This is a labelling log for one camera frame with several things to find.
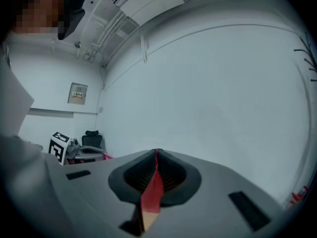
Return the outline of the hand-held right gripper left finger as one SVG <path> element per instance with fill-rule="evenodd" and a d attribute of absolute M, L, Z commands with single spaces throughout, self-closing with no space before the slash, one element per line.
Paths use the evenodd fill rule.
<path fill-rule="evenodd" d="M 156 150 L 62 166 L 46 155 L 46 234 L 53 238 L 142 238 L 141 195 Z"/>

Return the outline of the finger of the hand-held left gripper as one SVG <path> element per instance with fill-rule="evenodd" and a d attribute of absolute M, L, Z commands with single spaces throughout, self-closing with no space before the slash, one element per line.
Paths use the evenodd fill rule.
<path fill-rule="evenodd" d="M 103 154 L 83 154 L 79 155 L 76 154 L 74 157 L 75 160 L 84 160 L 84 161 L 102 161 L 104 160 L 104 155 Z"/>
<path fill-rule="evenodd" d="M 79 151 L 83 154 L 102 154 L 103 149 L 93 146 L 81 146 Z"/>

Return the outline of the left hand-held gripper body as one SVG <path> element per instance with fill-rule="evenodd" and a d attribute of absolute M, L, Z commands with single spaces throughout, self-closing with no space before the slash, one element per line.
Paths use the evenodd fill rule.
<path fill-rule="evenodd" d="M 49 153 L 54 155 L 62 166 L 68 159 L 74 159 L 79 149 L 80 144 L 76 138 L 70 138 L 60 132 L 51 136 Z"/>

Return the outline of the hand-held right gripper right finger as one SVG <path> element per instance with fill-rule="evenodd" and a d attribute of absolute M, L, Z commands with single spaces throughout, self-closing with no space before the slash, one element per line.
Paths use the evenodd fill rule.
<path fill-rule="evenodd" d="M 162 207 L 146 237 L 249 238 L 255 231 L 229 197 L 236 192 L 247 196 L 270 222 L 282 215 L 273 197 L 231 168 L 172 151 L 164 154 L 196 168 L 201 184 L 187 202 Z"/>

